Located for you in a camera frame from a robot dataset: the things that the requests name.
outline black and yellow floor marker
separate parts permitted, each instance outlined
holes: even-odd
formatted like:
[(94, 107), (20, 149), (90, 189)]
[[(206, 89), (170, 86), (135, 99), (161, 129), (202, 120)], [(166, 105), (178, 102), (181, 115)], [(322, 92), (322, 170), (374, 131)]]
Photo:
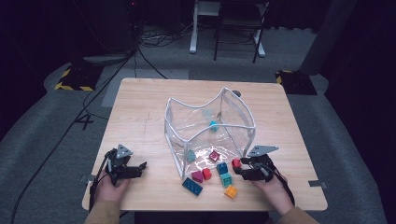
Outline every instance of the black and yellow floor marker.
[(300, 71), (279, 70), (275, 73), (275, 78), (286, 94), (318, 95), (309, 76)]
[(95, 91), (96, 83), (103, 71), (102, 66), (86, 66), (83, 68), (70, 65), (66, 68), (55, 90)]

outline orange block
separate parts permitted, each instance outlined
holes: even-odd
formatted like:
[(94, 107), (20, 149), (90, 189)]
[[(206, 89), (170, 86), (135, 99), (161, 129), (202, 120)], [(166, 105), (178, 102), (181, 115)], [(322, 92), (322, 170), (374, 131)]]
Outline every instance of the orange block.
[(236, 196), (236, 192), (237, 192), (236, 188), (232, 185), (229, 185), (227, 189), (224, 191), (224, 194), (227, 195), (227, 197), (233, 199)]

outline chair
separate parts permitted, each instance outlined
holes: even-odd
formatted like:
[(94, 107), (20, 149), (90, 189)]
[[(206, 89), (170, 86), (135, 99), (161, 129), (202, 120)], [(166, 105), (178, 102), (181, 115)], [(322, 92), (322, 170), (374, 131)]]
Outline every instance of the chair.
[(263, 30), (263, 13), (261, 13), (261, 5), (265, 7), (264, 0), (223, 0), (220, 2), (218, 24), (215, 31), (216, 46), (215, 57), (218, 56), (220, 31), (222, 29), (232, 29), (239, 31), (251, 32), (251, 39), (255, 32), (259, 32), (257, 43), (255, 42), (255, 52), (253, 63), (256, 62), (259, 46), (262, 41)]

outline human hand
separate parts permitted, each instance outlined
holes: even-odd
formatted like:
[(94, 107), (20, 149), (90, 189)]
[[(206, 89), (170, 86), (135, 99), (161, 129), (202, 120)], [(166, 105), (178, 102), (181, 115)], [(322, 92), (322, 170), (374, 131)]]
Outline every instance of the human hand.
[(250, 182), (264, 193), (266, 199), (281, 216), (288, 213), (289, 210), (294, 207), (289, 194), (285, 191), (282, 183), (276, 178), (276, 176), (274, 176), (269, 182), (262, 180)]
[(96, 201), (113, 201), (120, 203), (125, 191), (131, 183), (131, 179), (123, 179), (118, 181), (119, 183), (117, 186), (113, 186), (110, 176), (107, 175), (104, 170), (101, 172), (99, 179), (101, 179), (101, 181), (96, 190)]

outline chair leg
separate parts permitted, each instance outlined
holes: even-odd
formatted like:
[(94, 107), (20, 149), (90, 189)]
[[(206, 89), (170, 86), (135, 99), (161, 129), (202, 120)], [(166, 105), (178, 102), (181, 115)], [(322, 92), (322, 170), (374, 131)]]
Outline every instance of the chair leg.
[(262, 31), (264, 29), (260, 29), (260, 34), (259, 34), (259, 39), (257, 40), (257, 44), (256, 44), (256, 50), (254, 52), (254, 58), (253, 58), (253, 63), (256, 62), (256, 58), (257, 58), (257, 54), (259, 54), (259, 47), (260, 47), (260, 43), (262, 42)]
[(216, 36), (216, 46), (215, 46), (215, 57), (213, 58), (214, 61), (218, 57), (218, 45), (219, 45), (220, 27), (216, 28), (215, 36)]

